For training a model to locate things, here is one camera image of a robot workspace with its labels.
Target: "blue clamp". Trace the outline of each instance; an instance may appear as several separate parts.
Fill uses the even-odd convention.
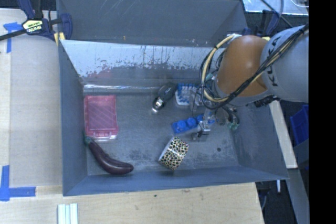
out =
[[[42,21],[43,25],[43,31],[39,33],[31,33],[30,35],[38,35],[38,36],[43,36],[46,38],[51,39],[52,41],[55,41],[55,31],[53,31],[53,21],[47,20],[43,18],[43,13],[40,8],[40,1],[41,0],[17,0],[19,7],[27,16],[27,20],[39,20]],[[55,23],[61,23],[63,25],[63,33],[66,39],[70,39],[71,34],[72,34],[72,22],[71,22],[71,16],[68,13],[61,14],[60,15],[60,21],[56,20]]]
[[[0,201],[9,201],[15,197],[35,197],[36,187],[9,187],[9,165],[2,167],[1,184],[0,184]]]

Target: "gray bin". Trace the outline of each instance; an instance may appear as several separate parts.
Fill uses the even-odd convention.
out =
[[[72,39],[75,39],[65,40],[59,45],[63,195],[190,188],[288,178],[269,107],[238,108],[238,129],[232,131],[225,125],[214,124],[206,141],[192,141],[189,135],[179,134],[178,137],[190,145],[180,167],[171,171],[158,162],[174,135],[171,123],[192,116],[190,109],[178,106],[174,99],[159,113],[151,113],[152,101],[159,87],[167,82],[198,81],[198,69],[202,57],[210,51],[209,47],[227,34],[240,33],[246,26],[239,2],[57,0],[57,4],[59,13],[72,15]],[[131,10],[135,18],[126,16],[127,10]],[[184,31],[166,32],[168,25],[170,29],[179,27],[179,24],[172,24],[181,23],[176,21],[177,17],[189,18],[196,16],[195,13],[201,14],[201,11],[206,11],[205,20],[211,24],[210,27],[195,28],[191,21],[187,21],[183,24]],[[100,17],[97,15],[99,12],[105,15]],[[153,28],[160,16],[167,18],[165,27]],[[129,28],[125,28],[127,22],[124,20],[129,19],[135,23],[129,23]],[[139,32],[137,27],[141,21],[148,24],[143,25]],[[116,24],[123,27],[114,28]],[[123,58],[116,59],[118,54]],[[83,98],[86,94],[116,95],[119,133],[115,140],[101,146],[111,157],[132,163],[134,170],[131,173],[122,176],[107,174],[85,147],[82,132]]]

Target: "blue object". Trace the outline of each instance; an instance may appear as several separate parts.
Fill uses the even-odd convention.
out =
[[[44,31],[41,33],[38,33],[38,36],[43,36],[46,38],[51,39],[52,41],[55,41],[55,31],[53,31],[52,26],[50,22],[43,18],[43,13],[42,10],[40,10],[40,0],[33,0],[35,3],[35,9],[32,3],[32,0],[17,0],[19,7],[27,16],[27,20],[30,19],[38,19],[41,20],[43,25]],[[70,39],[71,34],[72,34],[72,22],[71,22],[71,16],[68,13],[61,14],[60,15],[62,24],[63,24],[63,33],[66,39]]]
[[[186,132],[197,127],[198,123],[202,120],[203,114],[196,117],[190,117],[186,120],[180,120],[172,123],[172,128],[175,134]]]
[[[293,129],[295,145],[298,145],[309,138],[309,106],[303,105],[302,109],[290,117]]]
[[[20,9],[26,14],[27,19],[35,18],[35,11],[30,0],[17,0]]]
[[[4,24],[5,29],[8,31],[8,33],[10,34],[12,31],[18,31],[18,30],[22,30],[22,25],[18,24],[17,22],[15,23],[9,23],[9,24]],[[7,53],[12,51],[12,39],[9,38],[7,40]]]
[[[36,187],[9,187],[9,165],[2,167],[1,185],[0,185],[0,201],[9,201],[14,197],[34,197]]]

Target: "blue tape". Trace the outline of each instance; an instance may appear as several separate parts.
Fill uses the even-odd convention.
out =
[[[9,187],[9,165],[2,167],[1,184],[0,184],[0,201],[9,201],[15,197],[35,197],[36,187]]]
[[[8,33],[11,33],[12,31],[18,31],[18,30],[23,29],[22,25],[18,24],[17,22],[4,24],[4,27],[8,31]],[[12,39],[9,38],[7,40],[7,53],[9,53],[11,51],[12,51]]]

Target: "bin floor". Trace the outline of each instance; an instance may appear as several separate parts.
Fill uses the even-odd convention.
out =
[[[158,159],[174,136],[171,124],[192,117],[189,107],[171,99],[157,114],[152,112],[153,94],[116,94],[117,138],[100,143],[112,158],[133,164],[134,171],[167,170]],[[226,125],[214,123],[206,141],[194,141],[190,134],[177,134],[189,143],[189,149],[178,169],[200,169],[238,166],[232,132]],[[105,174],[87,150],[88,175]]]

